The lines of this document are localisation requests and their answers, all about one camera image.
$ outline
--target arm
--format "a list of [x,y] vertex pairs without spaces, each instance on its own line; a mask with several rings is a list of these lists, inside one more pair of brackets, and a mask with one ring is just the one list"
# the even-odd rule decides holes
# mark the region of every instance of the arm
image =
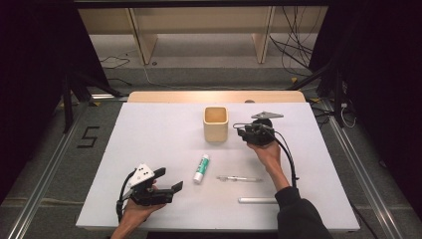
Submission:
[[124,208],[120,224],[112,233],[111,239],[127,238],[152,212],[164,207],[165,204],[153,206],[136,205],[133,200],[128,199]]
[[276,186],[279,203],[279,238],[332,238],[320,219],[317,209],[306,199],[302,199],[297,188],[290,187],[281,162],[281,149],[273,141],[266,146],[249,144],[264,164]]

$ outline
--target green label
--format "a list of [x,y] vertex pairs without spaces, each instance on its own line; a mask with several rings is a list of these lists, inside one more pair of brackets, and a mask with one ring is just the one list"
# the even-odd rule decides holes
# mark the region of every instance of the green label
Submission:
[[210,160],[208,158],[203,157],[201,163],[199,163],[198,169],[196,170],[199,173],[204,174],[205,170],[207,170],[208,162]]

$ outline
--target square cup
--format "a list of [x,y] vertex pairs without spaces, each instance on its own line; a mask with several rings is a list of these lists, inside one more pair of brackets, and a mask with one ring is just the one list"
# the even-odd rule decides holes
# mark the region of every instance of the square cup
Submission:
[[209,142],[227,140],[229,113],[225,107],[207,107],[204,111],[204,136]]

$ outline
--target silver pen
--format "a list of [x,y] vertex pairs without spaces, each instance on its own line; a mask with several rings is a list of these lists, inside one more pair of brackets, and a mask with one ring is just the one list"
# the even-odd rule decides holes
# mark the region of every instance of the silver pen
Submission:
[[243,181],[243,182],[260,182],[263,180],[258,177],[226,176],[226,175],[217,176],[217,179],[220,179],[220,181],[230,180],[230,181]]

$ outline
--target wooden desk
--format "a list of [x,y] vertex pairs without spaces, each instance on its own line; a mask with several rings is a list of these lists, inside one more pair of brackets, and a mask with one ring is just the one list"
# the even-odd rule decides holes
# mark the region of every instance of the wooden desk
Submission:
[[[271,98],[283,103],[268,103]],[[244,100],[255,104],[243,104]],[[225,142],[203,136],[203,110],[224,106],[229,111]],[[114,211],[121,185],[141,162],[152,169],[166,167],[159,188],[183,180],[173,203],[141,225],[148,231],[269,232],[277,230],[277,204],[240,204],[239,197],[274,197],[273,182],[253,150],[231,127],[251,122],[251,115],[282,113],[273,119],[295,160],[298,188],[319,211],[331,231],[354,231],[358,223],[347,201],[309,104],[300,92],[141,92],[133,93],[120,110],[102,163],[77,226],[107,229],[117,226]],[[193,174],[203,153],[211,155],[200,185]],[[282,158],[283,168],[289,168]],[[263,182],[221,182],[218,175],[252,176]],[[286,170],[287,178],[291,174]]]

